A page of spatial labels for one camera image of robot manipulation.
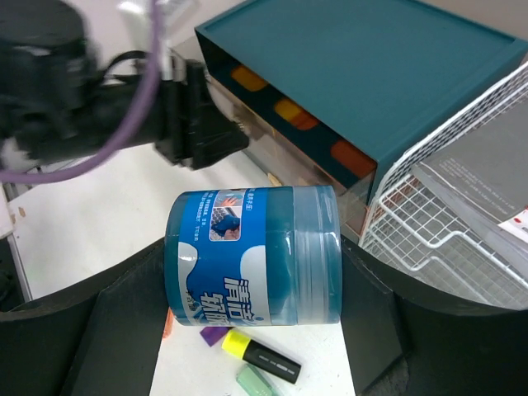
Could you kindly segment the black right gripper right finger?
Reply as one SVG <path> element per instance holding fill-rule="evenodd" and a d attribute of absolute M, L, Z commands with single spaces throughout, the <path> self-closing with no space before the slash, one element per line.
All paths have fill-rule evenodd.
<path fill-rule="evenodd" d="M 341 324 L 358 395 L 525 395 L 527 312 L 431 287 L 342 239 Z"/>

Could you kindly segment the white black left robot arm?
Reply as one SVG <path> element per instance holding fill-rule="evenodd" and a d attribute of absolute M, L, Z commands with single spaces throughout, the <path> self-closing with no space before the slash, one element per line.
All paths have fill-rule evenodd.
<path fill-rule="evenodd" d="M 81 14 L 63 1 L 1 4 L 1 138 L 36 164 L 77 159 L 52 173 L 2 171 L 4 183 L 39 185 L 91 171 L 117 150 L 152 144 L 195 170 L 249 140 L 215 105 L 205 67 L 189 59 L 173 77 L 163 47 L 163 5 L 151 4 L 152 44 L 129 51 L 134 74 L 106 83 Z M 163 241 L 123 262 L 1 315 L 4 395 L 146 395 L 168 311 Z"/>

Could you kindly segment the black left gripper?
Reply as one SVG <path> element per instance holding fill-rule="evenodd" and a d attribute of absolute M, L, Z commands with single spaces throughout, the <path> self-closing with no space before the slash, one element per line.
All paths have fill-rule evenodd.
<path fill-rule="evenodd" d="M 215 104 L 205 65 L 171 51 L 172 79 L 162 82 L 165 119 L 154 147 L 171 164 L 193 170 L 210 167 L 244 150 L 250 140 L 241 125 Z"/>

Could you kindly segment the grey setup guide booklet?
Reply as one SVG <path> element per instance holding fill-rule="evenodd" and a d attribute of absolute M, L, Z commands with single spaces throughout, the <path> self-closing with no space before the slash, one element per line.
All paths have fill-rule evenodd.
<path fill-rule="evenodd" d="M 412 174 L 522 275 L 527 273 L 527 105 L 412 167 Z"/>

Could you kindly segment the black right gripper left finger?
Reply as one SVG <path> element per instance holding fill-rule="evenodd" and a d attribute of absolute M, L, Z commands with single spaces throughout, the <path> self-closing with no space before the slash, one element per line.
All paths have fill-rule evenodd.
<path fill-rule="evenodd" d="M 1 314 L 3 395 L 147 395 L 168 311 L 163 240 Z"/>

